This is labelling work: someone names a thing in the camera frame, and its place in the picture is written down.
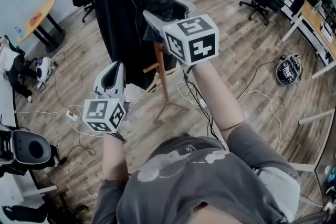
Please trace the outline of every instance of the chair base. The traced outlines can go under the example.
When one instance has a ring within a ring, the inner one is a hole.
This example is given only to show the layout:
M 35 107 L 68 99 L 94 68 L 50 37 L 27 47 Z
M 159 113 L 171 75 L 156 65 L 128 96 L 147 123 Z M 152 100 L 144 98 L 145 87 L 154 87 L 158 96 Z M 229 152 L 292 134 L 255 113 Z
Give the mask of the chair base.
M 95 9 L 95 4 L 91 3 L 91 5 L 88 5 L 84 7 L 84 11 L 86 11 L 84 17 L 82 18 L 82 23 L 85 23 L 85 18 Z
M 252 20 L 252 15 L 255 13 L 255 12 L 258 12 L 265 20 L 265 25 L 267 26 L 269 24 L 269 21 L 266 17 L 266 15 L 268 15 L 268 10 L 266 10 L 265 8 L 261 7 L 260 4 L 258 3 L 255 3 L 254 1 L 252 1 L 251 3 L 248 3 L 248 2 L 244 2 L 244 1 L 240 1 L 239 2 L 239 5 L 242 6 L 242 4 L 246 5 L 246 6 L 249 6 L 249 7 L 252 7 L 254 8 L 254 11 L 248 16 L 248 19 L 249 20 Z

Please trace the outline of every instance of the white robot device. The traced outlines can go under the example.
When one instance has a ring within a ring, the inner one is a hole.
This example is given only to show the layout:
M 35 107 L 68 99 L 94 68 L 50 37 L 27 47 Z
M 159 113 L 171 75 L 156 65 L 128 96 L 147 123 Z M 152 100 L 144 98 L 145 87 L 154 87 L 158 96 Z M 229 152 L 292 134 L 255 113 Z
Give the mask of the white robot device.
M 95 99 L 87 99 L 84 103 L 82 120 L 94 132 L 117 132 L 126 115 L 125 67 L 116 61 L 107 66 L 96 78 L 93 86 Z
M 51 76 L 55 65 L 49 57 L 43 57 L 37 59 L 36 75 L 37 75 L 37 88 L 40 89 L 42 85 L 45 85 L 49 77 Z
M 218 56 L 218 28 L 208 15 L 199 15 L 197 8 L 185 0 L 175 0 L 184 10 L 183 20 L 165 22 L 143 12 L 148 24 L 165 41 L 163 45 L 187 66 Z M 117 132 L 127 109 L 123 90 L 126 86 L 125 68 L 117 61 L 106 67 L 96 78 L 93 87 L 95 99 L 85 100 L 82 120 L 94 132 Z

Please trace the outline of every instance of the shoe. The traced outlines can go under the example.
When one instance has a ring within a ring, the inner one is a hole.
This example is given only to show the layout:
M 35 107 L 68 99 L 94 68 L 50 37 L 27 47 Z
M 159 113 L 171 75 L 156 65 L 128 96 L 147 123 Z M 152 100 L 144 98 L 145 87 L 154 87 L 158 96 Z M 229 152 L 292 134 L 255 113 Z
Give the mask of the shoe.
M 191 136 L 191 135 L 190 135 L 190 133 L 188 133 L 188 132 L 183 132 L 183 133 L 181 134 L 181 136 Z

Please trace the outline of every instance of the forearm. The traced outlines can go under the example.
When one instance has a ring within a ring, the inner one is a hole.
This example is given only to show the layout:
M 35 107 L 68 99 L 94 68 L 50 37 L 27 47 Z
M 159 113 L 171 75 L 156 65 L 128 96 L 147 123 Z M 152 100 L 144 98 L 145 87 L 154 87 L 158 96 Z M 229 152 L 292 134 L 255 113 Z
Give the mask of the forearm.
M 192 70 L 204 101 L 227 141 L 232 128 L 245 121 L 243 111 L 209 61 L 198 63 Z
M 127 182 L 128 169 L 122 142 L 109 134 L 104 134 L 103 179 Z

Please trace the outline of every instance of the black trousers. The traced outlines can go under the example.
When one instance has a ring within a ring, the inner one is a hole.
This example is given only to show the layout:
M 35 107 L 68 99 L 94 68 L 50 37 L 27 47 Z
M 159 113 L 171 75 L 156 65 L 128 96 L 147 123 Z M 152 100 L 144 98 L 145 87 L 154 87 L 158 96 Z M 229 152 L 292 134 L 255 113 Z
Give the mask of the black trousers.
M 25 57 L 22 55 L 18 55 L 13 62 L 13 66 L 8 72 L 8 80 L 12 86 L 12 88 L 19 94 L 22 94 L 25 98 L 31 96 L 30 90 L 27 89 L 26 86 L 22 85 L 18 80 L 17 77 L 19 74 L 31 77 L 33 79 L 37 79 L 36 72 L 32 71 L 29 67 L 24 65 Z

